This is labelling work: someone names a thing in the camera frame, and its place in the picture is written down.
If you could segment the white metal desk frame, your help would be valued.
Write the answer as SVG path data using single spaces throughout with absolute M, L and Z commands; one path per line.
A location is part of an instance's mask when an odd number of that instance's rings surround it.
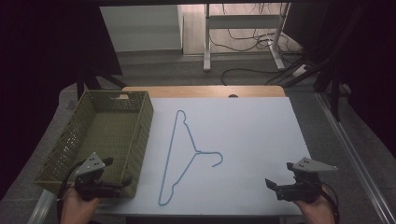
M 204 71 L 211 69 L 210 31 L 218 29 L 270 29 L 275 30 L 275 36 L 267 42 L 278 70 L 286 67 L 278 51 L 278 40 L 287 17 L 290 4 L 286 3 L 278 14 L 269 15 L 211 15 L 210 5 L 205 4 L 205 48 L 204 48 Z

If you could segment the aluminium rail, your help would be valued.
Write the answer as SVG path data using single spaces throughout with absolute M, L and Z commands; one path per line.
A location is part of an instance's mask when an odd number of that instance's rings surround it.
M 48 190 L 43 190 L 36 205 L 29 217 L 27 224 L 43 224 L 52 204 L 56 201 L 56 196 Z
M 364 188 L 371 204 L 377 212 L 382 224 L 396 224 L 396 215 L 389 207 L 384 195 L 382 194 L 379 186 L 375 183 L 375 180 L 369 174 L 368 168 L 361 160 L 358 151 L 347 135 L 342 122 L 337 121 L 335 116 L 332 114 L 330 109 L 329 100 L 326 98 L 325 93 L 316 93 L 316 98 L 321 108 L 324 111 L 328 121 L 330 122 L 333 131 L 340 141 L 342 148 L 344 149 L 346 156 L 351 163 L 358 179 L 360 180 L 362 187 Z

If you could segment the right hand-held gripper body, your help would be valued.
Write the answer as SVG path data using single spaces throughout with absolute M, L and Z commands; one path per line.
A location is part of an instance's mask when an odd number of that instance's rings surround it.
M 336 172 L 338 168 L 333 165 L 302 158 L 293 165 L 295 183 L 292 185 L 277 186 L 275 193 L 280 201 L 303 201 L 313 203 L 322 192 L 319 172 Z

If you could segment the green perforated plastic basket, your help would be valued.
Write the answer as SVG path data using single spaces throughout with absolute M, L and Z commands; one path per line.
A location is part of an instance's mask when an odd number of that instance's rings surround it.
M 102 178 L 132 183 L 120 191 L 135 196 L 149 140 L 153 106 L 146 91 L 85 91 L 55 146 L 38 172 L 35 183 L 54 194 L 74 164 L 96 153 L 111 158 Z

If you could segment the white table mat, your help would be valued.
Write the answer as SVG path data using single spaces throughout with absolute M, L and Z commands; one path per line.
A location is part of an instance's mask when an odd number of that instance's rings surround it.
M 133 199 L 105 200 L 98 211 L 111 215 L 296 215 L 293 203 L 277 199 L 265 179 L 289 184 L 287 162 L 308 156 L 287 97 L 155 98 L 154 115 L 137 192 Z M 187 113 L 198 148 L 222 153 L 197 159 L 172 202 L 157 204 L 166 153 L 178 110 Z

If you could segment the white power strip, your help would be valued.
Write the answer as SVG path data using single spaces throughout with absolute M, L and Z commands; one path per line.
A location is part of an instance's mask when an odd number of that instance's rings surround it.
M 308 65 L 302 64 L 299 68 L 297 68 L 297 69 L 292 73 L 292 75 L 293 75 L 294 77 L 298 77 L 298 76 L 300 76 L 301 74 L 303 74 L 304 72 L 306 72 L 308 69 L 309 69 L 309 66 L 308 66 Z

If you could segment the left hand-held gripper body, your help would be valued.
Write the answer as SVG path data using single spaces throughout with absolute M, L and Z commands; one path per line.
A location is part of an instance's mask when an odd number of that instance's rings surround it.
M 103 160 L 93 152 L 75 171 L 74 189 L 84 201 L 120 196 L 121 184 L 101 179 L 106 167 Z

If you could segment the white cabinet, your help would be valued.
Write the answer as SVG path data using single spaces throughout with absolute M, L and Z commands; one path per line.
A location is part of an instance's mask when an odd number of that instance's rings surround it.
M 116 52 L 182 50 L 179 6 L 100 7 Z

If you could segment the person's right hand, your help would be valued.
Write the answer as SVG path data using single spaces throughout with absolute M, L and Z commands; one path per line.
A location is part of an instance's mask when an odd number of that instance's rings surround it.
M 332 205 L 323 196 L 314 203 L 295 201 L 294 204 L 300 209 L 306 224 L 335 224 Z

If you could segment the black metal stand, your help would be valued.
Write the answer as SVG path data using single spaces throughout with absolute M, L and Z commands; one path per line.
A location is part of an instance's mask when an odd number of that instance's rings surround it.
M 121 90 L 127 87 L 127 84 L 122 82 L 121 80 L 106 74 L 104 71 L 101 71 L 99 68 L 82 65 L 77 72 L 77 94 L 78 99 L 80 99 L 85 91 L 85 88 L 89 90 L 99 91 L 102 89 L 101 84 L 98 81 L 98 77 L 105 79 L 106 81 L 116 85 Z
M 330 59 L 321 64 L 320 74 L 314 84 L 314 90 L 316 92 L 325 92 L 328 87 L 331 87 L 330 111 L 335 120 L 339 121 L 340 77 L 335 62 Z

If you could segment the person's left hand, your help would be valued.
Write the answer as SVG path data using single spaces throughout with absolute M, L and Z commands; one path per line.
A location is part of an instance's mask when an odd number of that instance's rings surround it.
M 71 188 L 63 197 L 60 224 L 89 224 L 101 202 L 99 198 L 84 201 L 78 192 Z

